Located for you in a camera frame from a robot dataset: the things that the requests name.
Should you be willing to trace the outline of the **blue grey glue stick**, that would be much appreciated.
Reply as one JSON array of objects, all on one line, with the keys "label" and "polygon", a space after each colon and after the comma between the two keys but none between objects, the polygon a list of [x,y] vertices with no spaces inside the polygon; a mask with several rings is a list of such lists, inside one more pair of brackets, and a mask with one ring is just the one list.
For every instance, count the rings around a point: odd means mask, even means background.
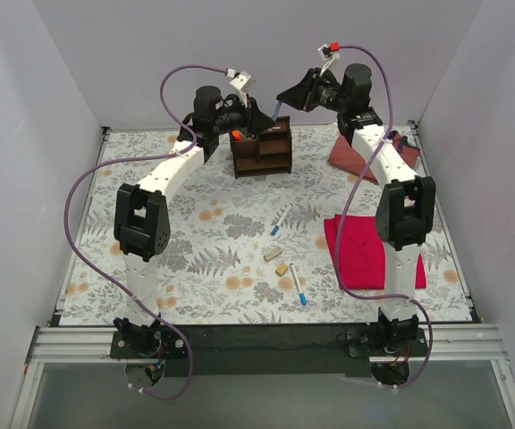
[{"label": "blue grey glue stick", "polygon": [[279,100],[278,100],[278,101],[277,101],[277,103],[276,103],[276,106],[275,106],[274,112],[273,112],[273,114],[272,114],[272,120],[273,120],[274,122],[276,122],[276,121],[277,121],[277,118],[279,117],[279,113],[280,113],[280,110],[281,110],[282,104],[283,104],[283,102],[282,102],[282,101],[279,101]]}]

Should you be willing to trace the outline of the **blue capped white pen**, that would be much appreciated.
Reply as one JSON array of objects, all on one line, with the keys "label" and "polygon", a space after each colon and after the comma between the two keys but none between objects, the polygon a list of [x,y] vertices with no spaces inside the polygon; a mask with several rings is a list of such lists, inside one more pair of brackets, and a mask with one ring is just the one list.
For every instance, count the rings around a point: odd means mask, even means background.
[{"label": "blue capped white pen", "polygon": [[284,211],[282,212],[282,214],[280,215],[279,219],[277,220],[277,222],[275,223],[273,229],[271,230],[271,233],[270,235],[272,237],[274,237],[276,235],[276,233],[279,231],[279,229],[281,228],[285,218],[287,217],[287,215],[289,214],[289,212],[291,211],[292,209],[292,206],[293,204],[290,203],[285,209]]}]

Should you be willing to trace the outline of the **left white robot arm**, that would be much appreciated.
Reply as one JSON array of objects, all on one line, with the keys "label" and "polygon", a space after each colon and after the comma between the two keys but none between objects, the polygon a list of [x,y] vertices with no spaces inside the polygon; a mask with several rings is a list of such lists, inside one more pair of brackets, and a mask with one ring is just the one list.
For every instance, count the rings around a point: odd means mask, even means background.
[{"label": "left white robot arm", "polygon": [[172,152],[148,176],[117,191],[114,237],[124,256],[127,288],[131,292],[127,315],[114,319],[120,343],[134,357],[164,356],[166,340],[178,335],[161,332],[157,313],[158,260],[167,247],[171,229],[168,203],[180,186],[212,156],[225,133],[238,130],[249,137],[274,126],[255,98],[241,93],[223,97],[219,88],[196,90],[193,112],[182,120]]}]

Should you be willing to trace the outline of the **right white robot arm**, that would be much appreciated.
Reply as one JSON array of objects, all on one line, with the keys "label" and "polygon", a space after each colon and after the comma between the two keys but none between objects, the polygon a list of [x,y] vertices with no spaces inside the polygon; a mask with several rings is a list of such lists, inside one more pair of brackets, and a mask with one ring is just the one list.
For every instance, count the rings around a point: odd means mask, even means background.
[{"label": "right white robot arm", "polygon": [[414,294],[421,247],[433,226],[435,182],[419,176],[388,141],[389,133],[370,104],[371,88],[369,67],[353,63],[342,80],[330,71],[311,68],[276,99],[304,112],[319,106],[336,112],[340,133],[361,155],[382,190],[375,223],[384,244],[384,299],[377,321],[364,333],[353,332],[349,337],[392,356],[418,339]]}]

